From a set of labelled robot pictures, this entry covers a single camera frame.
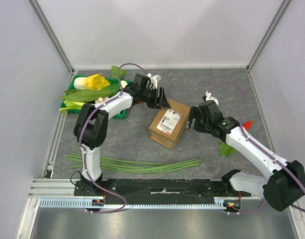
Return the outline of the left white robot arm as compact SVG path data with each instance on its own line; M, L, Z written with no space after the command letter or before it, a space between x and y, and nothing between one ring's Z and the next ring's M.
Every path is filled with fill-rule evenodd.
M136 74L133 82L103 103L84 104L78 116L74 135L83 155L82 176L88 180L85 190L92 196L102 191L100 150L107 136L108 121L123 110L144 102L152 109L169 109L163 87L158 87L161 76Z

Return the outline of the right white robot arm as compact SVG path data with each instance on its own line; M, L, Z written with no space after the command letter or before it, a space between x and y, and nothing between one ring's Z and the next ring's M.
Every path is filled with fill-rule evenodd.
M276 211L282 212L305 197L305 170L297 160L292 162L269 150L233 117L224 117L213 100L192 107L187 128L208 133L233 147L261 172L262 176L233 171L221 183L227 196L237 191L248 192L265 199Z

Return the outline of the brown cardboard express box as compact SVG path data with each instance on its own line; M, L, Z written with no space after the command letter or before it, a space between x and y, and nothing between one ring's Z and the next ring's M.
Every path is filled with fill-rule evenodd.
M167 148L174 149L188 120L191 107L168 99L170 108L162 108L149 127L149 138Z

